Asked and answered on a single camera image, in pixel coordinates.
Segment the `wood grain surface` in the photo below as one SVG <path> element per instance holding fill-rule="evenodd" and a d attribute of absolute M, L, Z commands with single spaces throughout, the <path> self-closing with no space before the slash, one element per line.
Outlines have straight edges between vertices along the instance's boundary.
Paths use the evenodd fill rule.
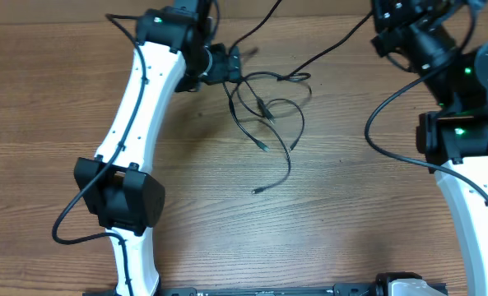
<path fill-rule="evenodd" d="M 278 18 L 242 44 L 259 47 L 246 72 L 287 73 L 335 43 L 362 16 Z M 229 43 L 258 20 L 223 21 Z M 459 39 L 466 15 L 448 28 Z M 254 81 L 258 93 L 304 105 L 306 133 L 286 162 L 275 137 L 244 125 L 272 147 L 261 152 L 232 121 L 221 86 L 178 94 L 165 115 L 154 177 L 167 189 L 156 226 L 156 263 L 164 288 L 318 286 L 372 281 L 385 271 L 414 271 L 466 294 L 458 240 L 444 199 L 426 169 L 390 160 L 365 143 L 375 107 L 416 79 L 380 59 L 369 21 L 351 40 L 307 68 L 307 89 Z M 481 15 L 472 46 L 488 40 Z M 91 157 L 114 119 L 128 81 L 132 45 L 108 23 L 0 25 L 0 295 L 78 295 L 112 289 L 114 255 L 106 239 L 66 247 L 50 237 L 77 193 L 77 157 Z M 244 98 L 251 104 L 249 92 Z M 417 86 L 384 110 L 374 140 L 415 157 L 419 113 L 436 110 Z M 279 106 L 275 112 L 290 112 Z M 237 107 L 241 118 L 251 119 Z M 279 118 L 293 140 L 297 115 Z M 102 231 L 80 203 L 61 227 L 75 238 Z"/>

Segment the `wooden tabletop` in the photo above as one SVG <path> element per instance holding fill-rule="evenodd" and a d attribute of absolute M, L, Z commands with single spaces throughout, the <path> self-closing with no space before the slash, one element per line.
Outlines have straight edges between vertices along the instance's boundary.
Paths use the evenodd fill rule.
<path fill-rule="evenodd" d="M 279 18 L 246 40 L 259 47 L 245 72 L 286 74 L 349 31 L 362 16 Z M 258 20 L 223 21 L 229 43 Z M 461 40 L 466 15 L 448 23 Z M 272 147 L 260 151 L 235 125 L 221 86 L 177 94 L 165 115 L 153 176 L 166 187 L 156 226 L 156 263 L 164 288 L 318 286 L 370 282 L 379 272 L 414 271 L 466 294 L 458 240 L 434 177 L 371 150 L 366 119 L 408 82 L 375 54 L 369 21 L 351 40 L 307 68 L 307 89 L 254 81 L 266 99 L 304 105 L 306 132 L 291 153 L 293 172 L 275 137 L 244 125 Z M 473 45 L 488 40 L 481 15 Z M 114 255 L 107 239 L 61 246 L 51 227 L 77 193 L 77 157 L 91 158 L 123 96 L 132 45 L 109 23 L 0 26 L 0 295 L 78 295 L 112 289 Z M 251 104 L 248 91 L 244 98 Z M 384 110 L 374 140 L 404 155 L 416 152 L 417 115 L 436 110 L 417 86 Z M 241 118 L 251 119 L 241 106 Z M 286 141 L 297 115 L 279 118 Z M 102 231 L 80 202 L 61 226 L 64 238 Z"/>

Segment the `wooden table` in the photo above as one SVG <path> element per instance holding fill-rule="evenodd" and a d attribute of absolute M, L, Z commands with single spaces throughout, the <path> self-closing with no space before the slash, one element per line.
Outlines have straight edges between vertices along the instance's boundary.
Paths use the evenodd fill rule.
<path fill-rule="evenodd" d="M 290 72 L 361 17 L 271 20 L 242 44 L 243 51 L 260 48 L 244 70 Z M 223 21 L 219 40 L 229 43 L 257 23 Z M 467 23 L 460 15 L 448 27 L 461 39 Z M 286 171 L 275 137 L 248 121 L 245 126 L 272 152 L 249 141 L 232 121 L 221 86 L 174 96 L 153 173 L 167 189 L 154 235 L 164 288 L 317 286 L 415 271 L 448 283 L 452 295 L 466 294 L 458 240 L 434 177 L 365 143 L 363 128 L 373 109 L 416 78 L 378 58 L 369 43 L 373 37 L 369 21 L 308 67 L 310 100 L 298 85 L 254 82 L 265 98 L 305 103 L 307 119 L 291 154 L 292 175 L 259 195 L 251 190 Z M 472 44 L 487 40 L 484 13 Z M 115 286 L 108 240 L 66 247 L 50 232 L 77 193 L 77 157 L 91 158 L 112 123 L 131 62 L 131 44 L 106 22 L 0 26 L 0 295 L 78 295 Z M 417 115 L 436 109 L 426 88 L 417 86 L 381 113 L 374 139 L 421 157 Z M 251 118 L 241 106 L 237 112 Z M 289 141 L 300 120 L 280 118 L 277 126 Z M 99 231 L 80 202 L 60 234 Z"/>

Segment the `beige wall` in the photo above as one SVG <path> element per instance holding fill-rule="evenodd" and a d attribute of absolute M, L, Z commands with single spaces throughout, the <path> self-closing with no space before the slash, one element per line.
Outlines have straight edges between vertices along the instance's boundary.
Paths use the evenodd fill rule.
<path fill-rule="evenodd" d="M 218 0 L 224 18 L 265 16 L 276 0 Z M 0 24 L 102 21 L 106 12 L 141 15 L 173 0 L 0 0 Z M 365 14 L 370 0 L 284 0 L 274 16 Z"/>

